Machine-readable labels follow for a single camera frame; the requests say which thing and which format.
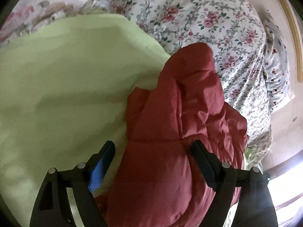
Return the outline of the red quilted puffer jacket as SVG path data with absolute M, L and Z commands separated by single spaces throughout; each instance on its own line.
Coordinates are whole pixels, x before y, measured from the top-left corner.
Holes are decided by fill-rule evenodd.
M 109 226 L 198 226 L 214 198 L 191 154 L 200 140 L 244 166 L 247 121 L 224 100 L 211 48 L 195 43 L 165 63 L 153 90 L 135 88 L 127 146 L 110 190 L 95 199 Z

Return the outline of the light green bed sheet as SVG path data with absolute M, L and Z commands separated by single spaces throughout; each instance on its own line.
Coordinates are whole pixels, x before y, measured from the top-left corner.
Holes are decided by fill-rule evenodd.
M 96 194 L 112 185 L 126 147 L 135 87 L 153 89 L 169 54 L 114 14 L 60 19 L 1 48 L 1 195 L 30 224 L 50 168 L 88 161 L 107 140 L 116 155 Z

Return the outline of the rose floral white duvet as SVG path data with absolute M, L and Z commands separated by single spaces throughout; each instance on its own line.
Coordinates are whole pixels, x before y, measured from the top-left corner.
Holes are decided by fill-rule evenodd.
M 248 122 L 248 167 L 258 165 L 272 134 L 262 67 L 266 33 L 249 0 L 111 0 L 110 8 L 168 54 L 200 42 L 212 49 L 225 100 Z

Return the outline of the large-flower pale bedding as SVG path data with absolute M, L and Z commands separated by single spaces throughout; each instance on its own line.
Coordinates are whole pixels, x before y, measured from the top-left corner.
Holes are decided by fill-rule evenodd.
M 65 17 L 107 12 L 111 0 L 17 0 L 5 13 L 1 45 Z

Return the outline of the gold framed wall picture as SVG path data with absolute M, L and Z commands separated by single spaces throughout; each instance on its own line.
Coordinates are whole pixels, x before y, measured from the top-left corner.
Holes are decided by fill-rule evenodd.
M 279 0 L 280 5 L 286 15 L 288 25 L 292 35 L 294 52 L 297 65 L 297 80 L 302 82 L 302 38 L 299 30 L 299 25 L 293 8 L 288 0 Z

